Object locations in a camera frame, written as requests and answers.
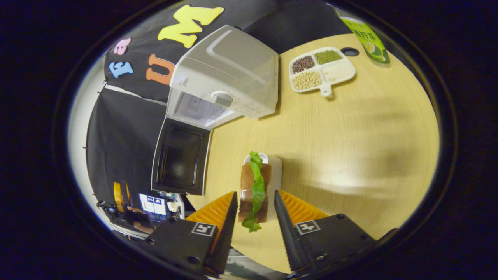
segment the monitor screen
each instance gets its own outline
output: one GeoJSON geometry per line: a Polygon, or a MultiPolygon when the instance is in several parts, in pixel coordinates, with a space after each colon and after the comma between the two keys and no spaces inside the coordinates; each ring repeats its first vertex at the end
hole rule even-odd
{"type": "Polygon", "coordinates": [[[168,218],[168,211],[166,210],[166,200],[164,198],[158,198],[154,196],[149,196],[145,194],[138,194],[140,197],[140,203],[142,204],[142,210],[149,216],[152,224],[165,222],[168,218]]]}

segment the person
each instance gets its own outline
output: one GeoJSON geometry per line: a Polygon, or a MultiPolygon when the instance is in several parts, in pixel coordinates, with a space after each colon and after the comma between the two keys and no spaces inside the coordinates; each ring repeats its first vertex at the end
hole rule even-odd
{"type": "Polygon", "coordinates": [[[133,224],[133,226],[145,233],[153,233],[155,228],[150,224],[147,214],[141,209],[133,208],[131,206],[126,207],[128,211],[124,214],[125,219],[133,224]]]}

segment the foam letter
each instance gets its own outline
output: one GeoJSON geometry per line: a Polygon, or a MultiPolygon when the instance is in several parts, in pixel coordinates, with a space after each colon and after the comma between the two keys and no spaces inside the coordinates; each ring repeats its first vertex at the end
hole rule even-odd
{"type": "Polygon", "coordinates": [[[118,55],[124,54],[126,52],[126,47],[129,45],[130,42],[131,38],[119,41],[116,47],[114,47],[114,53],[118,55]]]}
{"type": "Polygon", "coordinates": [[[122,62],[118,62],[116,64],[112,62],[111,64],[109,64],[109,69],[116,79],[125,73],[133,74],[133,69],[128,62],[125,62],[124,65],[122,62]]]}
{"type": "Polygon", "coordinates": [[[190,48],[197,40],[195,35],[183,35],[184,33],[197,33],[201,32],[202,28],[198,26],[194,19],[199,21],[202,25],[207,25],[213,22],[222,12],[222,7],[218,8],[202,8],[191,7],[185,5],[175,12],[173,17],[179,22],[175,25],[167,26],[159,32],[158,40],[171,39],[183,43],[183,46],[190,48]]]}
{"type": "Polygon", "coordinates": [[[149,65],[152,66],[154,64],[168,69],[169,73],[168,75],[162,75],[154,72],[152,68],[147,68],[147,72],[145,73],[145,78],[147,79],[147,81],[153,80],[163,85],[169,85],[169,81],[171,81],[171,74],[173,74],[175,65],[164,59],[157,58],[155,54],[151,54],[149,56],[149,65]]]}

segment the wooden table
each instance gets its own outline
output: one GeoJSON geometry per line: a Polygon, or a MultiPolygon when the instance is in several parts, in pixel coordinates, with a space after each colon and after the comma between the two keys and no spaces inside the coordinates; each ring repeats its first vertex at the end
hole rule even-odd
{"type": "MultiPolygon", "coordinates": [[[[240,118],[212,132],[205,195],[189,195],[199,209],[231,190],[251,151],[282,159],[282,189],[329,215],[345,213],[375,239],[401,226],[426,193],[435,171],[439,133],[431,103],[412,73],[392,54],[375,66],[353,34],[312,41],[280,55],[279,104],[271,116],[240,118]],[[294,92],[289,61],[308,51],[353,47],[356,76],[318,90],[294,92]]],[[[271,269],[290,273],[277,220],[248,233],[235,222],[232,246],[271,269]]]]}

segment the white plate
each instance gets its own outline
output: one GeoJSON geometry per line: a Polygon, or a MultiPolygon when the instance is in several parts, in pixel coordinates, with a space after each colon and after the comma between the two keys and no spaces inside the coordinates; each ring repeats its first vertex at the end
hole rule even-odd
{"type": "Polygon", "coordinates": [[[349,61],[349,59],[340,50],[338,50],[334,47],[324,47],[324,48],[316,49],[316,50],[301,54],[289,62],[289,77],[290,77],[289,82],[290,82],[291,88],[295,92],[307,92],[310,90],[320,89],[320,93],[322,94],[322,96],[324,96],[324,97],[331,96],[332,95],[332,85],[347,81],[347,80],[353,78],[355,76],[355,74],[356,74],[356,69],[352,65],[351,61],[349,61]],[[326,51],[326,50],[332,50],[332,51],[337,52],[342,57],[342,59],[328,62],[325,64],[318,64],[318,61],[315,57],[315,54],[318,52],[326,51]],[[308,55],[311,56],[311,58],[313,59],[313,62],[315,62],[315,66],[294,74],[294,71],[292,71],[292,64],[296,60],[298,60],[302,57],[308,56],[308,55]],[[305,89],[305,90],[296,89],[294,87],[294,83],[292,82],[292,80],[295,77],[297,77],[303,73],[306,73],[306,72],[318,72],[320,74],[320,79],[321,79],[322,83],[317,87],[312,87],[312,88],[305,89]]]}

